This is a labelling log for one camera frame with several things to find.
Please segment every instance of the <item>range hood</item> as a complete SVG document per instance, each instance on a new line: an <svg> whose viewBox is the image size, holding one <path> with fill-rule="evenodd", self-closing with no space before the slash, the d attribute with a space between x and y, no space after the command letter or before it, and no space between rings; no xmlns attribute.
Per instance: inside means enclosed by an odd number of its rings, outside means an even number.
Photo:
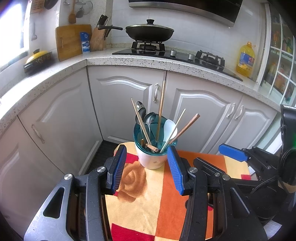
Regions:
<svg viewBox="0 0 296 241"><path fill-rule="evenodd" d="M233 27L242 0L128 0L131 8L162 8L197 14Z"/></svg>

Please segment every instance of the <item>cutting board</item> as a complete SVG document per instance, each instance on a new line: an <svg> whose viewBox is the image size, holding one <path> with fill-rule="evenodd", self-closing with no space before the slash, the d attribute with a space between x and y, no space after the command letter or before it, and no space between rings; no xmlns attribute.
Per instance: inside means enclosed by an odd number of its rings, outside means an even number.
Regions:
<svg viewBox="0 0 296 241"><path fill-rule="evenodd" d="M57 54L63 61L82 54L80 32L87 32L91 38L90 24L75 24L56 28Z"/></svg>

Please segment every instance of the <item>orange tablecloth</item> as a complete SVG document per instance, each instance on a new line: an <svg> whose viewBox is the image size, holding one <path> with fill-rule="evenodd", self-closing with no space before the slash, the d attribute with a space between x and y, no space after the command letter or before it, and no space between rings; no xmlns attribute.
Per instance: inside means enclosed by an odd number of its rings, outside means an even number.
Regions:
<svg viewBox="0 0 296 241"><path fill-rule="evenodd" d="M157 170L145 169L138 161L134 142L124 143L127 160L114 196L106 195L114 241L179 240L188 196L175 188L168 162ZM192 166L196 157L224 170L233 178L250 179L248 166L227 156L178 151ZM208 208L206 238L212 237L213 210Z"/></svg>

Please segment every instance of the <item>cooking oil bottle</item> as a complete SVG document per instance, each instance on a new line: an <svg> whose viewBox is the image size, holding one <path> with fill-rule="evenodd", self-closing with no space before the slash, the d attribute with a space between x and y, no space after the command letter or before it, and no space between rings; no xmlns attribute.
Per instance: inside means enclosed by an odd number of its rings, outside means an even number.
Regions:
<svg viewBox="0 0 296 241"><path fill-rule="evenodd" d="M252 43L248 42L239 50L236 71L243 76L250 77L253 64L255 60L255 53L252 49Z"/></svg>

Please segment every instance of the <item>pan lid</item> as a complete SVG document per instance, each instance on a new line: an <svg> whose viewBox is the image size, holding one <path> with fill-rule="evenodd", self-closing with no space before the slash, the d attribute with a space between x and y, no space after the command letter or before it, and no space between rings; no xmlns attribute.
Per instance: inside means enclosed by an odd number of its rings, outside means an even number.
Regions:
<svg viewBox="0 0 296 241"><path fill-rule="evenodd" d="M47 54L47 53L48 53L48 51L46 51L46 50L40 51L39 49L36 49L35 51L33 51L33 55L27 59L26 64L33 61L34 59L37 59L38 57L40 57L42 55Z"/></svg>
<svg viewBox="0 0 296 241"><path fill-rule="evenodd" d="M137 24L137 25L131 25L131 26L127 26L127 28L132 28L132 27L158 27L158 28L165 28L165 29L169 29L171 31L174 32L174 30L172 28L168 28L162 25L157 25L157 24L153 24L154 23L154 19L147 19L147 23L143 23L143 24Z"/></svg>

